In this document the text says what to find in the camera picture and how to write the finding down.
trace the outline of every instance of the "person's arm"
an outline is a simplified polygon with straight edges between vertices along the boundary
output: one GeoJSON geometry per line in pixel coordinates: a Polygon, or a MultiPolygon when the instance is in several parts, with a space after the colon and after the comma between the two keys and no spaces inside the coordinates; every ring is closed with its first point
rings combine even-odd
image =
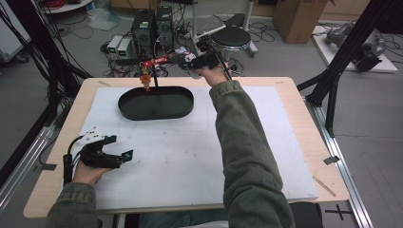
{"type": "Polygon", "coordinates": [[[98,228],[95,189],[92,185],[110,169],[78,162],[73,181],[66,184],[48,212],[47,228],[98,228]]]}
{"type": "Polygon", "coordinates": [[[223,202],[229,227],[295,227],[282,180],[255,106],[222,70],[199,69],[212,86],[224,167],[223,202]]]}

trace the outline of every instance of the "white paper sheet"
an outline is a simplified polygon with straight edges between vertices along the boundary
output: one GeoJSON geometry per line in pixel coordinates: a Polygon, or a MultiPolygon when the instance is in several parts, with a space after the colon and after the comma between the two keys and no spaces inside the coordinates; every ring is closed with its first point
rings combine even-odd
{"type": "MultiPolygon", "coordinates": [[[[209,87],[189,87],[195,103],[180,119],[130,121],[118,108],[130,88],[100,88],[81,135],[96,126],[104,135],[117,135],[104,151],[134,150],[133,161],[106,173],[96,184],[97,208],[152,208],[222,203],[224,176],[221,147],[215,129],[216,110],[209,87]]],[[[289,200],[317,198],[312,176],[293,129],[273,86],[244,88],[257,107],[289,200]]],[[[74,153],[81,149],[77,146],[74,153]]]]}

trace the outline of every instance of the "person's right hand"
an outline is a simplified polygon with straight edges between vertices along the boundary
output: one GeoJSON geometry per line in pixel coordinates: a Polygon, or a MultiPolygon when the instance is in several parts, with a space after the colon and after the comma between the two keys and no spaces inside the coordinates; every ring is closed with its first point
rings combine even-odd
{"type": "Polygon", "coordinates": [[[224,70],[220,66],[217,66],[212,69],[208,69],[207,67],[198,68],[194,69],[193,72],[203,76],[205,78],[205,81],[212,87],[228,81],[225,77],[224,70]]]}
{"type": "Polygon", "coordinates": [[[92,168],[78,161],[72,182],[82,182],[89,185],[94,185],[104,173],[110,171],[110,168],[92,168]]]}

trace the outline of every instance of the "cable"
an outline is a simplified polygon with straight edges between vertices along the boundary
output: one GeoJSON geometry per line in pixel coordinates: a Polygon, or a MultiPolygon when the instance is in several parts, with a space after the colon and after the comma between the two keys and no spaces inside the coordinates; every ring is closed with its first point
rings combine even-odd
{"type": "Polygon", "coordinates": [[[213,14],[213,16],[215,17],[215,18],[217,18],[217,19],[219,19],[221,22],[225,22],[224,20],[222,20],[219,16],[217,16],[216,14],[213,14]]]}
{"type": "Polygon", "coordinates": [[[157,45],[157,42],[161,42],[160,41],[160,38],[161,38],[161,36],[162,36],[163,34],[161,33],[160,34],[160,36],[155,40],[155,42],[154,42],[154,48],[153,48],[153,52],[152,52],[152,54],[153,54],[153,56],[156,56],[157,57],[157,52],[155,51],[155,46],[157,45]]]}
{"type": "Polygon", "coordinates": [[[340,29],[342,25],[334,24],[334,23],[317,23],[318,26],[323,27],[325,30],[322,32],[313,33],[314,36],[321,36],[327,34],[329,31],[333,31],[335,29],[340,29]]]}
{"type": "Polygon", "coordinates": [[[229,65],[229,67],[231,68],[231,70],[232,70],[234,73],[237,73],[237,74],[239,74],[240,76],[243,76],[243,69],[244,69],[244,67],[243,67],[243,64],[242,64],[239,60],[236,60],[236,59],[234,59],[234,58],[231,58],[231,59],[229,59],[229,61],[228,61],[228,65],[229,65]]]}
{"type": "Polygon", "coordinates": [[[126,0],[126,2],[130,5],[130,7],[131,7],[133,10],[136,10],[136,9],[134,9],[133,5],[131,5],[130,0],[126,0]]]}
{"type": "Polygon", "coordinates": [[[202,28],[200,28],[200,29],[197,31],[197,33],[199,34],[199,33],[200,33],[203,29],[205,29],[208,25],[213,24],[213,23],[216,23],[216,22],[219,22],[219,21],[211,21],[211,22],[205,24],[202,28]]]}
{"type": "Polygon", "coordinates": [[[397,36],[397,37],[400,37],[400,36],[398,36],[398,35],[393,35],[393,34],[382,34],[382,33],[380,33],[379,32],[379,34],[380,34],[380,37],[382,38],[382,39],[384,39],[385,40],[385,49],[387,49],[389,52],[391,52],[391,53],[393,53],[393,54],[395,54],[395,55],[397,55],[397,56],[399,56],[399,57],[403,57],[403,54],[400,54],[400,53],[398,53],[398,52],[396,52],[397,50],[402,50],[402,48],[401,48],[401,46],[394,40],[394,37],[395,36],[397,36]]]}
{"type": "Polygon", "coordinates": [[[71,148],[73,147],[73,145],[74,145],[77,141],[81,140],[83,137],[84,137],[84,136],[79,136],[79,137],[75,138],[75,139],[70,143],[70,145],[68,146],[68,150],[67,150],[67,154],[68,154],[68,155],[71,155],[71,148]]]}
{"type": "Polygon", "coordinates": [[[254,40],[252,42],[259,42],[259,41],[274,42],[274,41],[276,41],[276,38],[272,34],[268,33],[268,31],[276,30],[275,28],[266,26],[262,22],[252,23],[249,25],[249,27],[250,27],[250,30],[248,32],[259,37],[258,40],[254,40]],[[264,39],[264,34],[270,36],[271,39],[270,40],[264,39]]]}
{"type": "Polygon", "coordinates": [[[57,140],[57,137],[54,138],[50,143],[48,143],[48,144],[42,149],[41,153],[39,153],[38,162],[39,162],[40,164],[44,165],[44,163],[42,162],[42,159],[41,159],[41,158],[42,158],[42,155],[44,154],[45,150],[47,150],[47,149],[57,140]]]}
{"type": "Polygon", "coordinates": [[[84,17],[82,20],[80,20],[80,21],[77,21],[77,22],[71,22],[71,23],[59,23],[60,25],[63,25],[63,26],[71,26],[71,25],[74,25],[74,24],[79,24],[79,23],[81,23],[81,22],[84,22],[86,20],[86,17],[84,17]]]}

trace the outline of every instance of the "computer tower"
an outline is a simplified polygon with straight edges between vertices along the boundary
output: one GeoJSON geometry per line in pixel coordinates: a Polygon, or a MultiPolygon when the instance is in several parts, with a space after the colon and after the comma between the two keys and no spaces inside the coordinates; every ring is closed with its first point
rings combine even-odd
{"type": "Polygon", "coordinates": [[[168,51],[174,47],[172,7],[158,7],[155,20],[157,23],[158,37],[160,37],[160,49],[168,51]]]}
{"type": "Polygon", "coordinates": [[[153,58],[157,35],[153,9],[138,10],[131,26],[131,33],[138,58],[153,58]]]}

